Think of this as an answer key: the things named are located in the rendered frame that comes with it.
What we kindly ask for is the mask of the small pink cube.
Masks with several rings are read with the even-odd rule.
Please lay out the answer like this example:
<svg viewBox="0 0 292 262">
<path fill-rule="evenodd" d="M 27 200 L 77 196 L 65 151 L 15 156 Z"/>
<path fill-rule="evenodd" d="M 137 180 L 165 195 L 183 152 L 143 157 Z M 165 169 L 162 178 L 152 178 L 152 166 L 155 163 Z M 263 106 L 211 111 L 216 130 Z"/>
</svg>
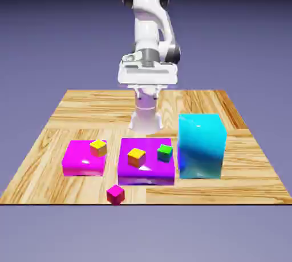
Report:
<svg viewBox="0 0 292 262">
<path fill-rule="evenodd" d="M 113 185 L 107 190 L 107 200 L 112 205 L 119 205 L 125 199 L 125 190 L 119 185 Z"/>
</svg>

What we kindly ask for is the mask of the large cyan box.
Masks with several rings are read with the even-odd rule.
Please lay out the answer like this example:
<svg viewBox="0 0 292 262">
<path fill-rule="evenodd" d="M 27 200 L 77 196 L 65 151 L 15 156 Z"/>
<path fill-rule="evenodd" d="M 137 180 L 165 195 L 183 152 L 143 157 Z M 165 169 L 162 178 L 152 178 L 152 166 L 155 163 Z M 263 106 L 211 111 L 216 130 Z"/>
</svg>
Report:
<svg viewBox="0 0 292 262">
<path fill-rule="evenodd" d="M 180 114 L 177 139 L 180 178 L 219 179 L 226 138 L 219 114 Z"/>
</svg>

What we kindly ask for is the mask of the large magenta box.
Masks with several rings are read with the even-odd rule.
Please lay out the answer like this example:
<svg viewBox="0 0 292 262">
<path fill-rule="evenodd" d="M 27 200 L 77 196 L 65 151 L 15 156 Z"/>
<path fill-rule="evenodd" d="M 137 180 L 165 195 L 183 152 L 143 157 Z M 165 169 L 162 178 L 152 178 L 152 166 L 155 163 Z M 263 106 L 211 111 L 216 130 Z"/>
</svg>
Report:
<svg viewBox="0 0 292 262">
<path fill-rule="evenodd" d="M 90 143 L 94 140 L 71 140 L 62 159 L 64 176 L 103 176 L 107 155 L 96 156 Z"/>
</svg>

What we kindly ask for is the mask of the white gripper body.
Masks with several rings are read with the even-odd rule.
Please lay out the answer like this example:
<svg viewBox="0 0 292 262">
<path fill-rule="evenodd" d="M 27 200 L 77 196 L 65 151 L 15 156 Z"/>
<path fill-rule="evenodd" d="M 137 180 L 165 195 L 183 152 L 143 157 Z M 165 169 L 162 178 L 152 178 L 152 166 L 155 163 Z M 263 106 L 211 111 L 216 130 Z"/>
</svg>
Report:
<svg viewBox="0 0 292 262">
<path fill-rule="evenodd" d="M 126 85 L 176 85 L 177 72 L 175 64 L 154 62 L 153 67 L 143 67 L 140 61 L 120 62 L 117 80 Z"/>
</svg>

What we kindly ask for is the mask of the small green cube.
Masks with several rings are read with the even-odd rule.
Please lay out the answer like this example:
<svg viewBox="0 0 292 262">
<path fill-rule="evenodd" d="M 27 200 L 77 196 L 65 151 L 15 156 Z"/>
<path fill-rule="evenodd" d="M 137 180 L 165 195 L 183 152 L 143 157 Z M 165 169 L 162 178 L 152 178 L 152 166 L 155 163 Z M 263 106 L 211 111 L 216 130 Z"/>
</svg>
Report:
<svg viewBox="0 0 292 262">
<path fill-rule="evenodd" d="M 160 147 L 157 149 L 157 159 L 161 162 L 169 162 L 173 154 L 173 147 L 160 144 Z"/>
</svg>

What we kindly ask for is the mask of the large purple box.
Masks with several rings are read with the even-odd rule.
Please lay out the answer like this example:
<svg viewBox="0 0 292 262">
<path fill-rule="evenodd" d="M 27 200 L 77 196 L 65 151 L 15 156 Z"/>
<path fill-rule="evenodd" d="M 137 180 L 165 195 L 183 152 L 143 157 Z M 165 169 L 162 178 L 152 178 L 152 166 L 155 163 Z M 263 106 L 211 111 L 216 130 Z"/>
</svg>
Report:
<svg viewBox="0 0 292 262">
<path fill-rule="evenodd" d="M 172 146 L 170 138 L 122 138 L 117 179 L 120 186 L 158 185 L 172 186 L 175 182 L 175 163 L 173 157 L 167 162 L 158 160 L 157 150 L 161 145 Z M 145 151 L 145 163 L 135 168 L 128 164 L 128 153 L 138 148 Z"/>
</svg>

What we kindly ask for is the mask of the small yellow cube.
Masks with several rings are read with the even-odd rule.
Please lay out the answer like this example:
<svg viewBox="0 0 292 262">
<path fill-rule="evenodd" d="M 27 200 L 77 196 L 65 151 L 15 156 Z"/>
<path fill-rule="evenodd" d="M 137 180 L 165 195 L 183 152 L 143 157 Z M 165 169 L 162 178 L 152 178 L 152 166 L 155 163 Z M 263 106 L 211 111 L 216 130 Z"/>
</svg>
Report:
<svg viewBox="0 0 292 262">
<path fill-rule="evenodd" d="M 96 139 L 90 143 L 90 151 L 94 156 L 101 157 L 107 154 L 107 142 Z"/>
</svg>

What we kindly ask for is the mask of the small orange cube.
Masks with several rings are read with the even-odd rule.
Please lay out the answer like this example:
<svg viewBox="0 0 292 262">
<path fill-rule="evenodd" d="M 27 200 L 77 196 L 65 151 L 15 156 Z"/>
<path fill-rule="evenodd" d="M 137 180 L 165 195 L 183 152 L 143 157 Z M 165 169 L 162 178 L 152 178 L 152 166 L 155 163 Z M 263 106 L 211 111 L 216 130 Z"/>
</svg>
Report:
<svg viewBox="0 0 292 262">
<path fill-rule="evenodd" d="M 140 168 L 146 160 L 146 152 L 139 148 L 133 148 L 127 154 L 128 164 L 135 168 Z"/>
</svg>

